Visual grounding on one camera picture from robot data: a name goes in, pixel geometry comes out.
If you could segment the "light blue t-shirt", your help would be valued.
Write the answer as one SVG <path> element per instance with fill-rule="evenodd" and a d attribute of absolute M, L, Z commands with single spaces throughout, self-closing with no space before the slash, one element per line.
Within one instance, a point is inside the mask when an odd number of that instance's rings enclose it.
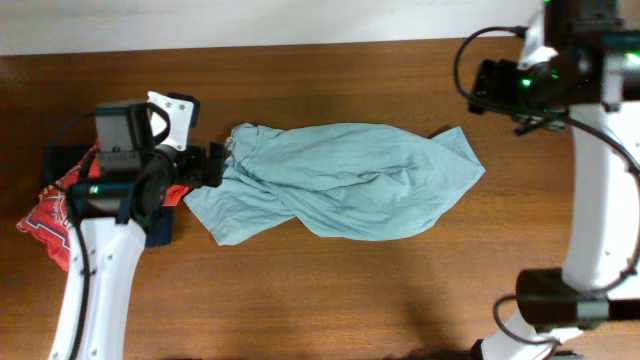
<path fill-rule="evenodd" d="M 293 218 L 319 237 L 408 238 L 431 228 L 485 173 L 460 128 L 424 138 L 383 124 L 242 124 L 228 144 L 221 185 L 184 199 L 220 245 Z"/>

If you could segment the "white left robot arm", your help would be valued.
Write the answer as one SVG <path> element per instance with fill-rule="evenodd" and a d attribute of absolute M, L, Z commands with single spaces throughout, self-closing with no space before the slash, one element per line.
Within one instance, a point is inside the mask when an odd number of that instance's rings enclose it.
<path fill-rule="evenodd" d="M 142 165 L 110 173 L 93 148 L 78 177 L 61 190 L 70 229 L 69 264 L 52 359 L 120 359 L 132 283 L 147 245 L 163 243 L 164 208 L 189 191 L 222 181 L 227 150 L 160 145 L 134 153 Z"/>

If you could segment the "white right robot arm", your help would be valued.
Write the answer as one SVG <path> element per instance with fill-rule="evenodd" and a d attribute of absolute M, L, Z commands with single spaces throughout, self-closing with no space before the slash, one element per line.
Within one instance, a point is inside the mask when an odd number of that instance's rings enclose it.
<path fill-rule="evenodd" d="M 509 116 L 523 136 L 570 129 L 572 231 L 559 268 L 520 272 L 516 309 L 474 359 L 558 359 L 567 341 L 639 316 L 639 34 L 614 1 L 548 0 L 511 33 L 517 61 L 486 60 L 470 112 Z"/>

